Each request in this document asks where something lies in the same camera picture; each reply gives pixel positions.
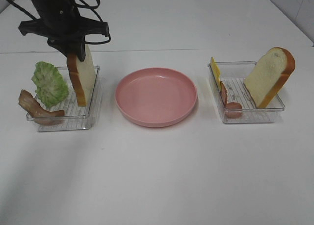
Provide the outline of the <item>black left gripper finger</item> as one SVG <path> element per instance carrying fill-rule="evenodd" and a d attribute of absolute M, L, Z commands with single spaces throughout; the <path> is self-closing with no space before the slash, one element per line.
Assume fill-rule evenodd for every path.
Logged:
<path fill-rule="evenodd" d="M 84 37 L 80 37 L 77 41 L 74 42 L 74 52 L 80 61 L 85 60 L 86 52 L 85 52 L 85 38 Z"/>
<path fill-rule="evenodd" d="M 71 48 L 71 45 L 67 43 L 66 41 L 61 40 L 54 40 L 54 39 L 47 39 L 47 44 L 61 52 L 64 56 L 67 56 L 68 54 L 74 53 L 74 50 Z"/>

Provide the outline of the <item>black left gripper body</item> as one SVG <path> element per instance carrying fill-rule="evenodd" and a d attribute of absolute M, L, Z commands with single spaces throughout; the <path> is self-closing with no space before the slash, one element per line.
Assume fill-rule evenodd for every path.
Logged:
<path fill-rule="evenodd" d="M 75 6 L 61 7 L 43 4 L 35 8 L 40 18 L 22 21 L 18 27 L 22 35 L 32 33 L 64 42 L 78 42 L 82 40 L 90 45 L 100 45 L 109 42 L 109 40 L 97 42 L 85 40 L 85 36 L 89 34 L 101 34 L 108 38 L 109 27 L 107 22 L 81 16 L 78 8 Z"/>

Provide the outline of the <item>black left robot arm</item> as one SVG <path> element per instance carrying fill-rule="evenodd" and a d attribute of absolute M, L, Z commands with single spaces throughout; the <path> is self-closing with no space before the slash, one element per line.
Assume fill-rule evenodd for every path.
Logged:
<path fill-rule="evenodd" d="M 80 15 L 79 9 L 95 12 L 100 0 L 31 0 L 39 18 L 20 23 L 18 29 L 22 35 L 29 33 L 47 38 L 50 47 L 63 55 L 74 54 L 80 61 L 86 57 L 85 45 L 90 42 L 85 37 L 89 34 L 101 34 L 110 42 L 109 26 L 102 18 L 89 19 Z"/>

